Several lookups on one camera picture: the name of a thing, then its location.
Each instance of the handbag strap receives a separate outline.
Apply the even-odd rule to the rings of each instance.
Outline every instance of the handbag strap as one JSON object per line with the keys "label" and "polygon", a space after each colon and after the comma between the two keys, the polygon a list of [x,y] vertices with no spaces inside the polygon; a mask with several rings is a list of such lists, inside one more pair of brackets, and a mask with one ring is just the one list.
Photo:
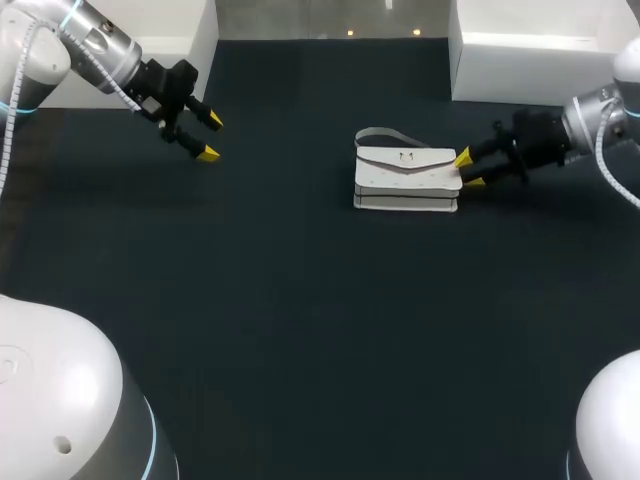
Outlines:
{"label": "handbag strap", "polygon": [[360,140],[367,137],[392,137],[414,147],[429,148],[429,145],[427,145],[426,143],[422,143],[420,140],[407,137],[405,134],[400,133],[393,128],[384,127],[369,127],[365,128],[364,130],[360,130],[358,133],[356,133],[356,138],[354,141],[356,148],[361,146]]}

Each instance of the dark gray table surface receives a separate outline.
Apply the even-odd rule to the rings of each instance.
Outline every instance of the dark gray table surface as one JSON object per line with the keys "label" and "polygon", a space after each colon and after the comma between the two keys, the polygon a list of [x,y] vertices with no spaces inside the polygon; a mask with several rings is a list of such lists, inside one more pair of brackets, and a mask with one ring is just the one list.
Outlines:
{"label": "dark gray table surface", "polygon": [[460,150],[509,121],[448,72],[440,40],[223,42],[214,166],[69,113],[1,291],[104,330],[187,480],[560,479],[584,388],[640,347],[640,215],[592,159],[456,215],[354,210],[358,129]]}

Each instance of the white coiled cable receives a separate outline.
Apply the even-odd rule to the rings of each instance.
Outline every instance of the white coiled cable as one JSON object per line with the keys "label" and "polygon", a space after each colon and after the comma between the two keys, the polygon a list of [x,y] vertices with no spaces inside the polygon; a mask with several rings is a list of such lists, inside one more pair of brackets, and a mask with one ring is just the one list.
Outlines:
{"label": "white coiled cable", "polygon": [[619,98],[614,99],[602,115],[602,122],[600,123],[600,129],[598,130],[598,137],[596,138],[596,161],[598,162],[598,168],[600,169],[602,176],[609,185],[611,185],[613,189],[622,195],[629,203],[640,210],[640,199],[624,188],[622,184],[616,180],[604,161],[604,136],[607,132],[607,126],[609,125],[611,115],[613,115],[614,110],[618,105],[620,105],[620,103],[621,100]]}
{"label": "white coiled cable", "polygon": [[4,186],[7,183],[9,175],[9,163],[11,162],[11,149],[13,148],[13,134],[16,127],[16,117],[18,116],[18,102],[20,100],[20,90],[22,89],[22,80],[24,78],[24,69],[29,58],[29,51],[33,44],[38,29],[45,24],[38,20],[34,21],[27,29],[22,42],[22,52],[18,60],[16,74],[13,78],[13,88],[11,89],[11,99],[9,101],[9,109],[7,111],[7,123],[4,131],[4,145],[2,147],[2,160],[0,160],[0,198],[4,192]]}
{"label": "white coiled cable", "polygon": [[[27,29],[27,33],[25,34],[22,43],[23,48],[22,52],[20,53],[18,66],[16,68],[16,74],[13,80],[13,88],[11,90],[11,100],[9,102],[9,110],[7,112],[7,124],[4,134],[4,145],[2,148],[2,159],[0,160],[0,199],[2,198],[2,193],[4,192],[4,187],[7,183],[7,177],[9,175],[9,164],[11,162],[13,136],[15,132],[16,118],[18,116],[20,91],[22,90],[22,81],[24,79],[24,71],[27,65],[27,60],[29,58],[29,52],[31,51],[31,45],[33,44],[33,40],[35,39],[38,30],[41,27],[47,26],[49,26],[48,22],[34,20],[34,22]],[[78,40],[74,35],[65,30],[58,29],[58,31],[69,38],[69,40],[71,40],[71,42],[73,42],[80,49],[83,55],[96,67],[96,69],[98,69],[100,74],[105,78],[109,85],[111,85],[120,99],[132,112],[138,112],[141,110],[140,105],[138,105],[126,93],[124,93],[124,91],[120,88],[116,81],[111,77],[111,75],[109,75],[109,72],[107,72],[107,70],[100,64],[100,62],[87,49],[87,47],[85,47],[82,42],[80,42],[80,40]]]}

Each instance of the white box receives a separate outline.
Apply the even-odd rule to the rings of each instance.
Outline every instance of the white box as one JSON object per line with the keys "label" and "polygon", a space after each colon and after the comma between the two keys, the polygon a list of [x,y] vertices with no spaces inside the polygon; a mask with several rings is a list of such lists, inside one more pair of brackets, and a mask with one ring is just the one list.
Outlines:
{"label": "white box", "polygon": [[564,105],[640,35],[626,0],[452,0],[454,100]]}
{"label": "white box", "polygon": [[[215,0],[90,0],[143,50],[165,67],[187,59],[200,76],[195,95],[204,95],[218,45]],[[124,108],[117,95],[104,95],[71,72],[42,105],[44,108]]]}

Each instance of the white handbag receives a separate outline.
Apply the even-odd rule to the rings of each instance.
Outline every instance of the white handbag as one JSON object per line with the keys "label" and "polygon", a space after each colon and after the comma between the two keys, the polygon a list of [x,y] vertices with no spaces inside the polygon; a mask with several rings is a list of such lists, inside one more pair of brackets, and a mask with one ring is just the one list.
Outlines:
{"label": "white handbag", "polygon": [[[363,147],[370,136],[388,136],[412,148]],[[367,128],[356,135],[354,205],[371,210],[455,212],[462,178],[452,149],[429,148],[389,128]]]}

